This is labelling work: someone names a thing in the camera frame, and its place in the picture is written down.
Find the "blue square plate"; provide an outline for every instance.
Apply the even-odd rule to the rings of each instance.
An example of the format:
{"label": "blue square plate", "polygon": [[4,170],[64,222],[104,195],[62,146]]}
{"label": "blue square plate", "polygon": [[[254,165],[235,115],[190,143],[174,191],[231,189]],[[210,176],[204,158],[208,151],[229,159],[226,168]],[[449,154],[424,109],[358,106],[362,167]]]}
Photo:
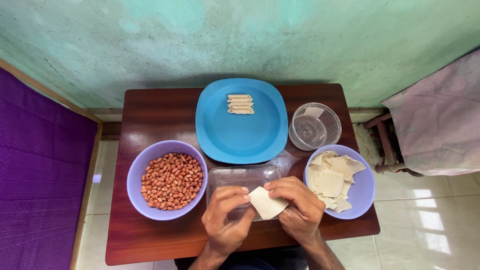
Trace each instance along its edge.
{"label": "blue square plate", "polygon": [[[228,113],[227,95],[248,94],[254,114]],[[253,79],[225,79],[209,84],[198,99],[198,144],[210,158],[232,164],[271,160],[287,144],[287,109],[279,91]]]}

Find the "purple cloth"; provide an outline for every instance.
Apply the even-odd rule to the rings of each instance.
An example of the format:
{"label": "purple cloth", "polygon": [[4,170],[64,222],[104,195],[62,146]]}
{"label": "purple cloth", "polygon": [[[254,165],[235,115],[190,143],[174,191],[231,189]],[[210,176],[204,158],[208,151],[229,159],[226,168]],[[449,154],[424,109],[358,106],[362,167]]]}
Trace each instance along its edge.
{"label": "purple cloth", "polygon": [[0,69],[0,269],[69,268],[96,127]]}
{"label": "purple cloth", "polygon": [[480,50],[382,104],[392,113],[409,169],[425,175],[480,171]]}

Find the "lavender plastic bowl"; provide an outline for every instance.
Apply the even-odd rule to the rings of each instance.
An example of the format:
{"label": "lavender plastic bowl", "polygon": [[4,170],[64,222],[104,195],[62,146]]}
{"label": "lavender plastic bowl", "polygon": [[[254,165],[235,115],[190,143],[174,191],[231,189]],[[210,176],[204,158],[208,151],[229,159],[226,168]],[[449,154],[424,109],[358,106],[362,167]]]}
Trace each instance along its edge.
{"label": "lavender plastic bowl", "polygon": [[365,212],[370,209],[370,206],[372,206],[373,203],[373,198],[375,197],[375,178],[373,176],[372,169],[368,165],[367,161],[365,161],[365,159],[355,150],[343,145],[326,145],[318,148],[318,150],[316,150],[308,160],[307,167],[305,167],[305,171],[303,172],[303,182],[308,186],[307,168],[312,159],[321,152],[329,150],[335,151],[340,156],[347,155],[354,160],[362,162],[363,165],[367,167],[365,170],[353,175],[353,181],[355,181],[355,184],[350,186],[347,194],[347,202],[352,205],[352,208],[342,211],[341,213],[330,209],[325,209],[325,213],[332,217],[343,220],[355,219],[365,214]]}
{"label": "lavender plastic bowl", "polygon": [[[179,210],[173,211],[162,211],[156,208],[148,207],[147,203],[140,193],[142,189],[142,181],[140,178],[145,174],[145,168],[148,166],[148,162],[153,159],[158,159],[167,153],[184,153],[192,156],[198,161],[198,164],[202,167],[202,172],[204,173],[202,187],[195,199],[193,199],[187,206]],[[181,142],[181,141],[163,141],[156,144],[152,144],[143,150],[137,158],[132,163],[130,170],[128,171],[127,176],[127,193],[128,198],[133,204],[133,207],[140,212],[140,214],[157,221],[169,221],[176,218],[179,218],[190,210],[192,210],[200,201],[202,196],[205,193],[207,187],[207,166],[202,155],[195,149],[193,146]]]}

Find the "table surface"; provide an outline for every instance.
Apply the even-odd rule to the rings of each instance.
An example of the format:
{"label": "table surface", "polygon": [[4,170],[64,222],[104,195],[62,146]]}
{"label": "table surface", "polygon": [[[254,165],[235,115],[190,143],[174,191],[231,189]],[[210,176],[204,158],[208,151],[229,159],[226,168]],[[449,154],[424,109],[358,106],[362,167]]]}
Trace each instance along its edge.
{"label": "table surface", "polygon": [[[339,84],[276,86],[287,108],[288,121],[302,104],[319,102],[335,111],[342,124],[338,144],[358,151],[347,103]],[[206,195],[186,215],[172,221],[155,221],[137,212],[127,195],[127,174],[133,160],[149,145],[163,140],[180,140],[197,148],[208,170],[232,166],[207,157],[198,146],[195,110],[203,88],[133,89],[125,93],[122,127],[113,187],[110,226],[105,261],[108,265],[197,256],[207,235],[201,222],[206,209]],[[273,160],[285,176],[303,178],[303,171],[313,151],[296,148],[290,139]],[[378,234],[375,208],[361,217],[340,220],[325,214],[319,225],[325,240]],[[247,238],[238,251],[295,245],[297,242],[278,220],[252,223]]]}

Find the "turquoise wall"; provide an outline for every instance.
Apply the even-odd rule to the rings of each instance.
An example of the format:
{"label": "turquoise wall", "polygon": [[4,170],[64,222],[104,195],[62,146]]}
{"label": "turquoise wall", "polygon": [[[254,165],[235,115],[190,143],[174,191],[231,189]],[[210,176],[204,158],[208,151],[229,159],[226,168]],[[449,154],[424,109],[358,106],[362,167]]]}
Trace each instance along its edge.
{"label": "turquoise wall", "polygon": [[480,44],[479,0],[2,0],[0,57],[82,107],[249,77],[380,101]]}

